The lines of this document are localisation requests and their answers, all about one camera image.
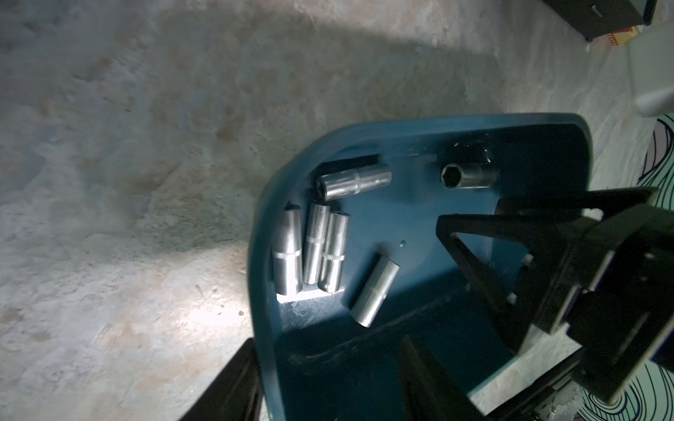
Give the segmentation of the black grey chessboard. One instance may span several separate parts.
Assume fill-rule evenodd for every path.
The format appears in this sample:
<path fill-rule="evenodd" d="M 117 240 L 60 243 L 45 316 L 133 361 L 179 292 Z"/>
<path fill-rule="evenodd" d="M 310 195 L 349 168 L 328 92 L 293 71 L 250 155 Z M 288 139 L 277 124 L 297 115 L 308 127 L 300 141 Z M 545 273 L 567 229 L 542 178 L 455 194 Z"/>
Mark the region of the black grey chessboard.
<path fill-rule="evenodd" d="M 545 5 L 592 41 L 633 26 L 649 26 L 656 0 L 543 0 Z"/>

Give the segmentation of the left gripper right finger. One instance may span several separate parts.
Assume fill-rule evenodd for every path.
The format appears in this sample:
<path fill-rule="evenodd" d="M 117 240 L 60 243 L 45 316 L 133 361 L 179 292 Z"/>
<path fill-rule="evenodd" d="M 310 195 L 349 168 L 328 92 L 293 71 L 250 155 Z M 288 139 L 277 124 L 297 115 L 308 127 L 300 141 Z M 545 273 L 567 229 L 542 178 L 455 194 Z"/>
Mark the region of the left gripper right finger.
<path fill-rule="evenodd" d="M 399 378 L 406 420 L 487 419 L 418 340 L 402 339 Z"/>

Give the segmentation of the teal plastic storage tray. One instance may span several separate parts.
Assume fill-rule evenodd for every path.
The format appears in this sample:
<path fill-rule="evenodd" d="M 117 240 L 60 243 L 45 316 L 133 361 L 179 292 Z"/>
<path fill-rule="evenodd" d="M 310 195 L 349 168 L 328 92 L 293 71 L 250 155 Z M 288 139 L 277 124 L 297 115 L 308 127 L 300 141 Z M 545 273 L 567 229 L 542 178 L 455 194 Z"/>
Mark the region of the teal plastic storage tray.
<path fill-rule="evenodd" d="M 250 310 L 274 420 L 401 420 L 400 344 L 419 340 L 462 391 L 512 361 L 477 294 L 435 234 L 446 214 L 492 214 L 506 196 L 584 191 L 593 142 L 576 114 L 500 114 L 361 123 L 316 140 L 272 175 L 249 240 Z M 392 181 L 335 204 L 350 216 L 335 294 L 277 298 L 271 235 L 287 205 L 307 212 L 320 175 L 383 162 Z M 450 163 L 491 163 L 488 189 L 446 189 Z M 400 266 L 370 328 L 350 315 L 379 256 Z"/>

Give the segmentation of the silver socket two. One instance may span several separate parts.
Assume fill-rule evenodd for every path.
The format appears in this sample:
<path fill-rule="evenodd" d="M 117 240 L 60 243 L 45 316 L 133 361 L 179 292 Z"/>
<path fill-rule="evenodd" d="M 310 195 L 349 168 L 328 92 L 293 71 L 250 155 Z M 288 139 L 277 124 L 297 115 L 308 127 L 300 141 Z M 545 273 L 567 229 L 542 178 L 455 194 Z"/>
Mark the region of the silver socket two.
<path fill-rule="evenodd" d="M 326 243 L 330 207 L 320 203 L 312 203 L 304 245 L 304 284 L 315 285 L 319 280 L 322 254 Z"/>

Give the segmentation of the silver socket four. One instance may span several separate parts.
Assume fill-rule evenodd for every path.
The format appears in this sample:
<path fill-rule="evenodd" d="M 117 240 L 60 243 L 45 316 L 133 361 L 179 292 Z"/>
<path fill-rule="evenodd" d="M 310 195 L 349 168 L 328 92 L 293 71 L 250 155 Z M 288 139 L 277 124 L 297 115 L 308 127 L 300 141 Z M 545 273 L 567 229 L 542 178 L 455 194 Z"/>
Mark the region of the silver socket four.
<path fill-rule="evenodd" d="M 350 309 L 350 315 L 356 323 L 365 328 L 371 327 L 399 270 L 397 263 L 386 256 L 379 256 L 375 268 Z"/>

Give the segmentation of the silver socket three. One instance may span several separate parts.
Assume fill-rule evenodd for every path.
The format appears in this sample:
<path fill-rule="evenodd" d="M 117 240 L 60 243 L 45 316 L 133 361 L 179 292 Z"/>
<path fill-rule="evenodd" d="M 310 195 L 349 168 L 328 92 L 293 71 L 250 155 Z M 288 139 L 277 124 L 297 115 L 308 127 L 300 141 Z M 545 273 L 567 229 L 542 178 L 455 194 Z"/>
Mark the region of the silver socket three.
<path fill-rule="evenodd" d="M 333 294 L 340 289 L 343 264 L 346 256 L 350 216 L 344 212 L 331 212 L 322 253 L 319 288 Z"/>

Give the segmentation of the silver socket horizontal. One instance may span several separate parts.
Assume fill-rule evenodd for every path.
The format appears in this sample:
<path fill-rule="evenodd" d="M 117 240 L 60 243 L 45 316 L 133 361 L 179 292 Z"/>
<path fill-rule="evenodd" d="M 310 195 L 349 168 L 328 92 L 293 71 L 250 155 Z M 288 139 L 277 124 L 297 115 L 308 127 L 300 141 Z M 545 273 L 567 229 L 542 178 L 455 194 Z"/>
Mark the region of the silver socket horizontal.
<path fill-rule="evenodd" d="M 321 175 L 317 179 L 316 187 L 319 198 L 330 202 L 388 186 L 391 181 L 391 168 L 379 163 Z"/>

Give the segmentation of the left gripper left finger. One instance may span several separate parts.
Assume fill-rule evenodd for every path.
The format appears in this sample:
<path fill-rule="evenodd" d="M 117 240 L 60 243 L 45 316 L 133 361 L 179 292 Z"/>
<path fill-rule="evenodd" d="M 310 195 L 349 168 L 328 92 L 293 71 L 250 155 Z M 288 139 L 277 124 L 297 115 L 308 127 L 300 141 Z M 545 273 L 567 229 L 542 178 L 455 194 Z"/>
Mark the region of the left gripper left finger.
<path fill-rule="evenodd" d="M 248 338 L 180 421 L 259 420 L 262 401 L 255 342 Z"/>

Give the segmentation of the silver socket one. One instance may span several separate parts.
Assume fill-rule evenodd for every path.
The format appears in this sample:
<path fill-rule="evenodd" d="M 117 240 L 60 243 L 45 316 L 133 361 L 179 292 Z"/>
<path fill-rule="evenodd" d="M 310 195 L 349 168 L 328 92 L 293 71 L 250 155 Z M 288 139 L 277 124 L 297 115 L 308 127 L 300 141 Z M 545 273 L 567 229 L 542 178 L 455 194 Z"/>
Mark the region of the silver socket one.
<path fill-rule="evenodd" d="M 302 290 L 302 246 L 301 210 L 288 205 L 277 220 L 271 242 L 277 294 L 294 296 Z"/>

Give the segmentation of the small red card box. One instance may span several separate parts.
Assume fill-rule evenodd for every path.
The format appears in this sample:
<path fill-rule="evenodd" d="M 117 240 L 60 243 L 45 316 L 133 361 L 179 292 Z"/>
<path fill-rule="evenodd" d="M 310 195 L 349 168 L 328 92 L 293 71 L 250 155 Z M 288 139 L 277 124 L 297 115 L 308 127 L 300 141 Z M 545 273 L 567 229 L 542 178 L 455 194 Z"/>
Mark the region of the small red card box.
<path fill-rule="evenodd" d="M 613 46 L 626 46 L 630 40 L 642 33 L 643 26 L 632 26 L 609 33 L 607 38 Z"/>

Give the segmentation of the silver hex socket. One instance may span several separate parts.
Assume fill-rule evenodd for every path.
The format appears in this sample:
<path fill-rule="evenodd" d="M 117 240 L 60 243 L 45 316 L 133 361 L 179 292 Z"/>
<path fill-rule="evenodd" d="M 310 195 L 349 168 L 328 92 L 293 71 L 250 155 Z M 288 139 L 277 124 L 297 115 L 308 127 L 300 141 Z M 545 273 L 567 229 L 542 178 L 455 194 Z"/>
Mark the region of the silver hex socket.
<path fill-rule="evenodd" d="M 500 172 L 491 163 L 450 163 L 440 176 L 446 189 L 488 189 L 499 178 Z"/>

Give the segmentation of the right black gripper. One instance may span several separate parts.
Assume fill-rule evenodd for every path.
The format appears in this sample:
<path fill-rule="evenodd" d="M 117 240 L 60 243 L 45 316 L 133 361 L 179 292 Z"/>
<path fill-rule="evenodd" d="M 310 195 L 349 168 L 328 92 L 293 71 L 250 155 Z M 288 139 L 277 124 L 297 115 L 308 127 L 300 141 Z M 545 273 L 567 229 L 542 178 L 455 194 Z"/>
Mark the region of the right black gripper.
<path fill-rule="evenodd" d="M 673 366 L 673 213 L 657 197 L 655 187 L 512 196 L 493 215 L 439 217 L 436 235 L 508 347 L 525 354 L 565 330 L 583 349 L 577 380 L 612 402 L 646 361 Z M 462 233 L 526 247 L 513 291 Z"/>

